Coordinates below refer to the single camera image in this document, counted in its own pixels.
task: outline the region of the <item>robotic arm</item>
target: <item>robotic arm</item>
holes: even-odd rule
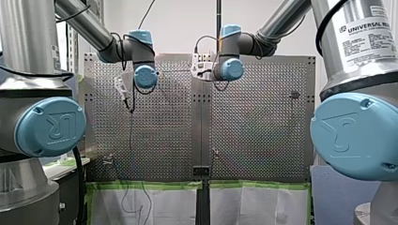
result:
[[[371,205],[371,224],[397,224],[398,55],[382,0],[285,0],[255,35],[226,25],[214,77],[241,78],[241,54],[272,56],[310,8],[329,78],[311,123],[314,147],[339,173],[384,181]]]
[[[62,18],[68,18],[82,8],[84,4],[80,0],[55,1],[55,12]],[[68,24],[98,51],[102,62],[132,61],[134,80],[138,87],[148,89],[157,84],[155,52],[149,31],[130,31],[123,39],[117,41],[91,11],[73,17],[68,20]]]
[[[84,111],[65,85],[72,74],[60,69],[54,8],[103,62],[132,61],[138,87],[152,88],[158,79],[148,31],[116,41],[79,0],[1,0],[0,67],[7,78],[0,84],[0,221],[6,225],[58,224],[65,205],[38,158],[67,153],[85,132]],[[82,212],[80,207],[78,220]]]

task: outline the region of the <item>light blue end cap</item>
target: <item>light blue end cap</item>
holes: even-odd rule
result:
[[[158,82],[158,75],[153,67],[143,65],[135,69],[134,80],[138,87],[152,88]]]
[[[319,155],[354,179],[398,180],[398,109],[373,96],[344,93],[316,110],[311,136]]]
[[[228,24],[222,27],[222,30],[220,31],[220,36],[222,38],[227,38],[229,36],[232,36],[234,34],[238,34],[242,32],[242,27],[240,25],[236,24]]]
[[[67,97],[46,98],[21,117],[15,143],[29,157],[57,157],[76,146],[84,136],[83,109]]]
[[[239,59],[231,58],[222,64],[222,78],[228,82],[240,79],[243,72],[244,67]]]
[[[152,45],[152,35],[147,30],[133,30],[129,32],[129,35],[141,40],[145,44]]]

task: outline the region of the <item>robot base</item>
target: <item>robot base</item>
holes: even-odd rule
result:
[[[354,225],[398,224],[398,183],[381,183],[372,203],[355,209]]]
[[[37,158],[0,163],[0,223],[57,225],[58,184],[48,181]]]

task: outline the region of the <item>perforated metal panel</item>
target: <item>perforated metal panel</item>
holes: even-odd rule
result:
[[[243,79],[212,90],[212,179],[308,181],[314,58],[243,60]]]
[[[131,115],[114,88],[120,64],[86,57],[89,180],[191,180],[190,63],[186,55],[158,56],[159,84],[150,95],[137,93]]]
[[[157,56],[159,86],[137,96],[131,116],[114,88],[121,66],[89,54],[86,153],[94,160],[88,179],[192,180],[193,166],[209,165],[211,179],[307,181],[314,58],[242,60],[244,78],[218,92],[191,78],[189,54]]]

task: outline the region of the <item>ur logo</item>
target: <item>ur logo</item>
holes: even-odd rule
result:
[[[357,124],[357,113],[349,113],[322,120],[322,128],[325,129],[332,139],[333,151],[343,153],[350,148],[351,128]]]
[[[48,144],[67,142],[76,138],[76,113],[50,114],[47,122],[51,125]]]
[[[342,26],[342,28],[340,28],[340,33],[344,33],[345,31],[347,31],[346,25],[344,25],[344,26]]]

